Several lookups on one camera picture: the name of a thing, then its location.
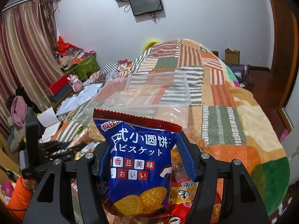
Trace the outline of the blue biscuit snack bag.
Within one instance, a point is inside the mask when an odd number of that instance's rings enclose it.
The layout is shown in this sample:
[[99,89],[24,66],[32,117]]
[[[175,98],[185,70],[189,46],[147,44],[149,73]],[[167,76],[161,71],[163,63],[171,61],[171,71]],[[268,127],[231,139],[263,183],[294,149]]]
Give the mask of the blue biscuit snack bag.
[[105,208],[117,216],[164,211],[171,189],[171,150],[182,127],[103,109],[94,109],[93,122],[108,143]]

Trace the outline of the yellow orange snack bag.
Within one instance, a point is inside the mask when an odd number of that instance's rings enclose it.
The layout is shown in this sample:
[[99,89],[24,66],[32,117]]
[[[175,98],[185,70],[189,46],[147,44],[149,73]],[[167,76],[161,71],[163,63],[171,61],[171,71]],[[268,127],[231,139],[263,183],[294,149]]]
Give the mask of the yellow orange snack bag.
[[172,187],[170,190],[170,203],[175,205],[183,205],[187,208],[191,208],[198,183],[194,181],[183,181],[178,187]]

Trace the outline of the white plastic bag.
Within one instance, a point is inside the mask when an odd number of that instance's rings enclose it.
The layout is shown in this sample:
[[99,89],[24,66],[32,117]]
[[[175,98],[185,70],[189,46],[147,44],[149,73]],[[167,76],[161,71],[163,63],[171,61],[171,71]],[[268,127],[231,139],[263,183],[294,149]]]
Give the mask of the white plastic bag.
[[75,110],[80,105],[92,99],[102,87],[102,83],[91,84],[84,87],[84,89],[80,93],[66,98],[61,103],[61,106],[57,109],[56,116],[63,115]]

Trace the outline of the red flat box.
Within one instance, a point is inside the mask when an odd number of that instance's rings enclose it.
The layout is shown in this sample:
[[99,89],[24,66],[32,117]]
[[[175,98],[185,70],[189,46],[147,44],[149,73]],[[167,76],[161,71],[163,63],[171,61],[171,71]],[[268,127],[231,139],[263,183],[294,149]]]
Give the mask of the red flat box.
[[69,83],[67,75],[61,76],[57,81],[48,86],[45,90],[47,96],[51,97],[58,93],[66,84]]

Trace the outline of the pink plush toy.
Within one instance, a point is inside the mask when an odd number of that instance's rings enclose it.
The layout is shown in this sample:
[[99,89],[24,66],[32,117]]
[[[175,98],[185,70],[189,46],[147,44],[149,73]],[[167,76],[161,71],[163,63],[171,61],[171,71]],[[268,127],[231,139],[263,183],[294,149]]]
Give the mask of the pink plush toy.
[[83,83],[79,80],[78,76],[75,74],[72,74],[67,77],[67,79],[70,81],[74,93],[78,94],[84,89]]

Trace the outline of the clear plastic storage bin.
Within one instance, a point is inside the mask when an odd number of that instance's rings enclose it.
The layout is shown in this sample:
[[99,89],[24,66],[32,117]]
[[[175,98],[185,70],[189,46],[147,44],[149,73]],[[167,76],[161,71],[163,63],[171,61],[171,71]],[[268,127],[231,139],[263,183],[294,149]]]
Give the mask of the clear plastic storage bin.
[[187,128],[191,96],[184,72],[138,75],[109,81],[92,98],[84,113],[94,109],[161,119]]

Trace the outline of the patchwork striped blanket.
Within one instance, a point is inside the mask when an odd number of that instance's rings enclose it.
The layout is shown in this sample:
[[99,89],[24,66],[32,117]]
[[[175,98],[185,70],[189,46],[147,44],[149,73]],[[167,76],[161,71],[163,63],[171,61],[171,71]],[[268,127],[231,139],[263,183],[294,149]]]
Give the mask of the patchwork striped blanket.
[[218,160],[239,158],[268,214],[275,213],[288,188],[286,153],[253,94],[211,50],[190,39],[157,43],[121,66],[115,79],[182,71],[191,96],[186,135]]

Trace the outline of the striped pink beige curtain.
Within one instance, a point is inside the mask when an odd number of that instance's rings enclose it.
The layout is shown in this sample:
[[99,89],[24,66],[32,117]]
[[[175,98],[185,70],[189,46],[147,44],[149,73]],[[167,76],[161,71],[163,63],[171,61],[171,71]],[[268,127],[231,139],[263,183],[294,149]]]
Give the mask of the striped pink beige curtain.
[[46,88],[62,76],[55,60],[57,29],[54,0],[30,0],[1,13],[1,134],[11,130],[6,107],[9,96],[23,87],[44,111],[50,103]]

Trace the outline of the green storage box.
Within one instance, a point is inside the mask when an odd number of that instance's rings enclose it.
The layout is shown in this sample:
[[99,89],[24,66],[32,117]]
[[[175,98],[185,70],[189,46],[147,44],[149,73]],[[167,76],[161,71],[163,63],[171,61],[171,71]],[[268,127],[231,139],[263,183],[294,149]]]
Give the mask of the green storage box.
[[89,79],[93,73],[99,70],[100,67],[96,61],[96,57],[94,55],[90,55],[75,67],[74,72],[75,75],[78,76],[79,80],[84,82]]

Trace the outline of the brown paper bag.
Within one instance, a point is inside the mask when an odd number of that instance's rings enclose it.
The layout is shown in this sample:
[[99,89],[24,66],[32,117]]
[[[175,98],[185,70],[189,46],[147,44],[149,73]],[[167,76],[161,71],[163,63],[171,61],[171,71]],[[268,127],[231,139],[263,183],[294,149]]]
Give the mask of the brown paper bag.
[[228,64],[240,64],[240,51],[227,48],[225,51],[225,62]]

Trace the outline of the yellow pillow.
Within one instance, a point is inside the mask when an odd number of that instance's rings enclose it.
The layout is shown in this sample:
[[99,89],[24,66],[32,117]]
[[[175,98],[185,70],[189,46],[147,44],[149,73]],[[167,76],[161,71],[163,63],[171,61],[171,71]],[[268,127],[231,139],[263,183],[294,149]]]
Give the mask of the yellow pillow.
[[145,43],[145,45],[143,46],[141,52],[144,53],[146,50],[148,50],[149,48],[151,48],[153,45],[159,43],[160,40],[158,39],[150,39],[149,41],[147,41]]

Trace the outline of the wall mounted black monitor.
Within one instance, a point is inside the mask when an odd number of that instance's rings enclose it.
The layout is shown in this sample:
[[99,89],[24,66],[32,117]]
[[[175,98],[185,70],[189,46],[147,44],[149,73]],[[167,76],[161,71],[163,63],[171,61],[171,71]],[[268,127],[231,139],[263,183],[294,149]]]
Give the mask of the wall mounted black monitor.
[[163,10],[162,0],[129,0],[129,3],[134,17]]

